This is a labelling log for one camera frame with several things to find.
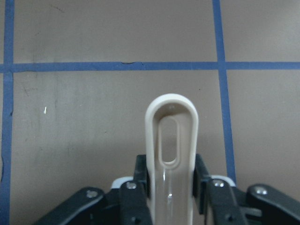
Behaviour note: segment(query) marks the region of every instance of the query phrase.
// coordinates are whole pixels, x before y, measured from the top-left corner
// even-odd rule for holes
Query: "white elongated object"
[[[162,157],[161,122],[164,118],[173,119],[177,126],[176,158],[171,162],[165,162]],[[197,111],[186,97],[165,94],[149,105],[145,128],[154,225],[192,225]]]

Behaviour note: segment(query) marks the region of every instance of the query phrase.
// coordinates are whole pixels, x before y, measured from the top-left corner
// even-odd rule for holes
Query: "oval hole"
[[[177,124],[171,116],[160,121],[160,135],[162,160],[172,162],[177,157]]]

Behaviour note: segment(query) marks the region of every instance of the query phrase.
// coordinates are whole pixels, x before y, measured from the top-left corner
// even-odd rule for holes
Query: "blue tape line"
[[[20,63],[13,65],[14,72],[50,71],[112,71],[112,70],[198,70],[218,69],[216,62],[61,62]]]
[[[227,62],[227,69],[300,69],[300,62]]]
[[[217,62],[219,71],[227,176],[236,182],[220,1],[213,0],[212,4],[217,46]]]
[[[0,184],[0,224],[9,224],[10,209],[10,175],[11,142],[14,108],[14,80],[12,66],[14,63],[14,0],[5,1],[4,23],[4,59],[3,59],[3,110],[1,157],[3,175]]]

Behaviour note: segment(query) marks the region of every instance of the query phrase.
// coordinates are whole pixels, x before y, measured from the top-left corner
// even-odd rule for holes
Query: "screw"
[[[219,179],[213,179],[212,183],[215,187],[224,187],[224,181]]]
[[[126,187],[127,189],[136,189],[136,183],[128,181]]]
[[[259,195],[266,195],[268,193],[267,189],[261,186],[254,187],[254,191]]]
[[[88,198],[94,198],[94,197],[96,197],[98,195],[98,192],[97,191],[90,191],[90,190],[88,190],[87,192],[86,192],[86,196],[88,197]]]

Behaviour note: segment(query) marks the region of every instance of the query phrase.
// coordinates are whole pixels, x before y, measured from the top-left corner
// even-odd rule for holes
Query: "silver bolt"
[[[254,191],[259,195],[266,195],[268,193],[267,189],[261,186],[254,187]]]
[[[219,179],[213,179],[212,183],[215,187],[224,187],[224,181]]]
[[[88,198],[94,198],[94,197],[97,197],[97,195],[98,195],[98,192],[97,192],[97,191],[90,191],[90,190],[88,190],[88,191],[86,192],[86,196],[87,196]]]
[[[128,189],[136,189],[136,183],[128,181],[128,182],[126,183],[126,187],[127,187]]]

